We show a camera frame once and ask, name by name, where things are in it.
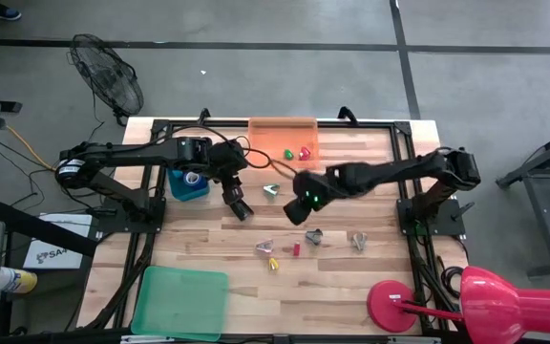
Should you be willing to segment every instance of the yellow object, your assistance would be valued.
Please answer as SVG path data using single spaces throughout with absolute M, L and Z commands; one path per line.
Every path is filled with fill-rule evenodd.
M 49 170 L 51 171 L 54 171 L 54 168 L 50 165 L 48 165 L 44 160 L 42 160 L 38 155 L 37 153 L 35 153 L 35 151 L 33 151 L 33 148 L 29 145 L 29 143 L 23 139 L 23 137 L 20 136 L 20 134 L 18 134 L 12 127 L 10 127 L 9 125 L 6 125 L 6 127 L 10 130 L 10 132 L 16 136 L 17 139 L 19 139 L 21 142 L 23 142 L 23 144 L 25 144 L 25 146 L 27 147 L 27 149 L 29 149 L 29 152 L 39 161 L 39 163 L 42 164 L 42 166 L 48 168 Z
M 0 291 L 27 293 L 37 284 L 37 275 L 21 269 L 0 268 Z
M 268 269 L 273 271 L 279 268 L 279 263 L 275 260 L 275 258 L 269 258 L 268 259 Z

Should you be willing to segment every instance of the fan grille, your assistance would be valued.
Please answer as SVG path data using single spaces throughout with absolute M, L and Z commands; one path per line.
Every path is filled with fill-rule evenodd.
M 105 42 L 91 34 L 77 34 L 70 52 L 84 81 L 115 113 L 123 116 L 139 113 L 143 93 L 134 70 Z

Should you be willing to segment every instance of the pink lamp base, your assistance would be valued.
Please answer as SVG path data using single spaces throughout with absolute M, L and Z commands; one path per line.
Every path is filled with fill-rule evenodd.
M 397 281 L 383 281 L 372 286 L 367 308 L 372 321 L 391 333 L 401 333 L 413 326 L 417 315 L 403 312 L 394 302 L 413 301 L 413 291 Z

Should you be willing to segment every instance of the black line on floor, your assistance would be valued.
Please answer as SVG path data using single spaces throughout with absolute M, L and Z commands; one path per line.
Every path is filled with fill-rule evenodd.
M 406 47 L 405 32 L 402 28 L 402 19 L 400 18 L 400 10 L 398 9 L 398 1 L 390 0 L 391 20 L 393 21 L 393 31 L 396 35 L 396 43 L 398 47 Z M 411 62 L 409 53 L 406 49 L 398 50 L 400 58 L 400 69 L 402 70 L 402 82 L 405 86 L 405 94 L 407 95 L 407 104 L 409 105 L 409 114 L 411 119 L 421 119 L 419 114 L 419 103 L 417 102 L 417 94 L 415 93 L 415 85 L 413 84 L 413 73 L 411 72 Z
M 550 47 L 441 46 L 353 43 L 241 43 L 106 41 L 115 49 L 282 50 L 332 52 L 399 52 L 427 54 L 550 54 Z M 0 47 L 69 48 L 71 40 L 0 38 Z
M 550 47 L 408 45 L 402 49 L 409 53 L 434 54 L 550 54 Z
M 233 42 L 139 42 L 106 41 L 114 49 L 197 49 L 197 50 L 267 50 L 267 51 L 335 51 L 335 52 L 396 52 L 395 44 L 345 43 L 233 43 Z M 6 39 L 0 46 L 69 48 L 68 40 Z

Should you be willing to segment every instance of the blue container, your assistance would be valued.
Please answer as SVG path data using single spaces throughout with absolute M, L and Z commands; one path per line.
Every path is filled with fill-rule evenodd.
M 169 184 L 173 197 L 182 202 L 196 199 L 209 193 L 209 182 L 206 178 L 197 175 L 183 173 L 181 171 L 167 169 Z

